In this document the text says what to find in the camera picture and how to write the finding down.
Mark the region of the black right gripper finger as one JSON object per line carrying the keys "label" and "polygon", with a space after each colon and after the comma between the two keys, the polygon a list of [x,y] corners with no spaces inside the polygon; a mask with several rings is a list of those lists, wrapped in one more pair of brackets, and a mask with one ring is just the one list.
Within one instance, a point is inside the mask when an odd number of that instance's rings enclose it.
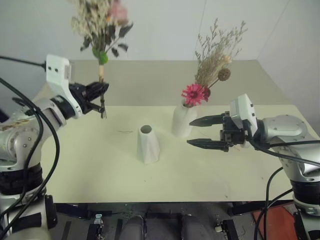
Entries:
{"label": "black right gripper finger", "polygon": [[224,122],[224,114],[209,115],[197,118],[189,123],[194,127],[210,127],[212,125],[219,125]]}
{"label": "black right gripper finger", "polygon": [[220,150],[223,152],[229,151],[229,146],[226,142],[221,140],[212,140],[210,138],[197,138],[186,141],[188,144],[207,150]]}

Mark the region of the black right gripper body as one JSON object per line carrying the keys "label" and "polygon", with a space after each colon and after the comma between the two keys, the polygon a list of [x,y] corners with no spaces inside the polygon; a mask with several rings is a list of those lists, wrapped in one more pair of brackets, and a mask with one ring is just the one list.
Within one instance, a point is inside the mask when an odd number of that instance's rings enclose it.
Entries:
{"label": "black right gripper body", "polygon": [[229,111],[222,114],[222,130],[219,134],[220,140],[223,142],[224,152],[228,152],[229,148],[235,145],[243,145],[246,141],[244,130],[236,126]]}

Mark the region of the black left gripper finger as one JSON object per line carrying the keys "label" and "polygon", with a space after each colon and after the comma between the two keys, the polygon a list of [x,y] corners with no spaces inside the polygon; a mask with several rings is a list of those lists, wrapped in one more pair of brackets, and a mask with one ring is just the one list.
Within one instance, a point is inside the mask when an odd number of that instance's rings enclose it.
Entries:
{"label": "black left gripper finger", "polygon": [[96,111],[100,114],[105,112],[104,106],[100,106],[100,105],[97,105],[97,104],[89,102],[89,101],[87,102],[87,108],[89,111]]}
{"label": "black left gripper finger", "polygon": [[108,90],[109,84],[106,82],[92,82],[86,86],[86,99],[93,101],[103,96]]}

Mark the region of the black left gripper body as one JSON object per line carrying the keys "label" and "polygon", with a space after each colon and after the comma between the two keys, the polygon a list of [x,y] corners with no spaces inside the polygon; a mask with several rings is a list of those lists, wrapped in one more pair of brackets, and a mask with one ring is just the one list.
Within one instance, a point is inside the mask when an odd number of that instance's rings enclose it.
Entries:
{"label": "black left gripper body", "polygon": [[90,111],[90,108],[88,106],[89,100],[86,86],[79,83],[71,83],[68,88],[74,99],[79,104],[82,113],[87,114]]}

